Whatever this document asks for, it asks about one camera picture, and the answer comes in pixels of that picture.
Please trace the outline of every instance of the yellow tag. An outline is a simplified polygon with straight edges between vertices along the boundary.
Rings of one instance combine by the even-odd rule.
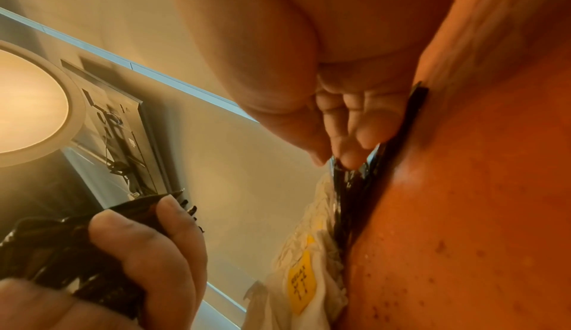
[[[287,294],[293,313],[301,314],[315,296],[316,290],[317,282],[311,267],[311,255],[305,250],[287,276]]]

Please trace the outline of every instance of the hand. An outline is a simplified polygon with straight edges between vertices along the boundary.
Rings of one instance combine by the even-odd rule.
[[[318,165],[396,134],[452,0],[176,0],[232,98]]]
[[[93,244],[117,258],[145,292],[142,327],[187,330],[206,289],[201,230],[172,196],[156,214],[168,237],[111,210],[89,224]],[[0,281],[0,328],[9,330],[135,330],[133,321],[93,303],[31,282]]]

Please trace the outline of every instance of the comb teeth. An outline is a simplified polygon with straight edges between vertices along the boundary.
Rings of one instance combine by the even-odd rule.
[[[180,198],[182,194],[183,191],[171,193],[185,207],[188,201]],[[140,197],[111,209],[165,234],[154,206],[164,196],[167,194]],[[194,217],[196,206],[187,213]],[[73,296],[130,319],[138,318],[145,292],[125,276],[118,260],[89,241],[87,226],[94,215],[19,221],[0,243],[0,279],[22,278],[56,290],[78,280]]]

